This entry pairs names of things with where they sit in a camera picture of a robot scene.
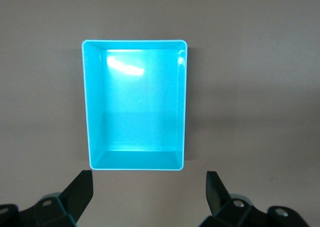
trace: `blue tray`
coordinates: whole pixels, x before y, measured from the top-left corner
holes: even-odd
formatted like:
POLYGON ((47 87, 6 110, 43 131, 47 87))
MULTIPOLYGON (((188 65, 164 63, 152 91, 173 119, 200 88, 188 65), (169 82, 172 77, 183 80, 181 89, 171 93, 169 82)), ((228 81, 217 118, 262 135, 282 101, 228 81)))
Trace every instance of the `blue tray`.
POLYGON ((187 43, 82 43, 89 162, 94 170, 184 166, 187 43))

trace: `gray background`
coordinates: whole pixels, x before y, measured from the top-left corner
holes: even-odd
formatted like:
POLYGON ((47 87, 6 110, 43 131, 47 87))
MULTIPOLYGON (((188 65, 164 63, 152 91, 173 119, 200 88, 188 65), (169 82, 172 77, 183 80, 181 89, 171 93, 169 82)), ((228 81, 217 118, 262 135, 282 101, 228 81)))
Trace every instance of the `gray background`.
POLYGON ((0 0, 0 203, 89 169, 81 43, 184 39, 182 171, 94 171, 80 227, 197 227, 206 171, 320 226, 320 0, 0 0))

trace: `empty blue box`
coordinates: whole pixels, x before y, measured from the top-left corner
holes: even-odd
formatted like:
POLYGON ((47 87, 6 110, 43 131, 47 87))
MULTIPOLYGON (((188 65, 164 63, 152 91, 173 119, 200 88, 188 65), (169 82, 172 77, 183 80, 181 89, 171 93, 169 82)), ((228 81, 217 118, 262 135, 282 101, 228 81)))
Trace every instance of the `empty blue box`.
POLYGON ((187 43, 82 43, 89 162, 94 170, 184 166, 187 43))

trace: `screw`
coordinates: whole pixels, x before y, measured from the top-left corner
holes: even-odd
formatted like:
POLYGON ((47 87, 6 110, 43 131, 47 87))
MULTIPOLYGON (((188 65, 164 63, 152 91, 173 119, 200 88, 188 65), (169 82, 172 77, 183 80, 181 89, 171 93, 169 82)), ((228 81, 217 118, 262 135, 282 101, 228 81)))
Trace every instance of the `screw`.
POLYGON ((276 208, 275 212, 282 217, 288 217, 288 212, 285 211, 283 208, 276 208))
POLYGON ((47 201, 45 201, 45 202, 43 202, 42 203, 42 206, 44 207, 44 206, 49 206, 49 205, 51 205, 52 204, 52 201, 51 200, 47 200, 47 201))
POLYGON ((3 215, 5 213, 7 213, 9 211, 8 208, 3 208, 3 209, 0 209, 0 215, 3 215))
POLYGON ((233 204, 240 208, 245 207, 245 204, 241 200, 235 200, 233 201, 233 204))

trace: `blue plastic container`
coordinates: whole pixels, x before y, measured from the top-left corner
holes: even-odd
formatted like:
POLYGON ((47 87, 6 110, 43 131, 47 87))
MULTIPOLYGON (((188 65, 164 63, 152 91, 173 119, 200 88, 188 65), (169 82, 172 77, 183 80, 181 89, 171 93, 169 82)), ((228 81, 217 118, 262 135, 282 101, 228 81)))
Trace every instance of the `blue plastic container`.
POLYGON ((92 169, 183 168, 187 50, 184 40, 82 43, 92 169))

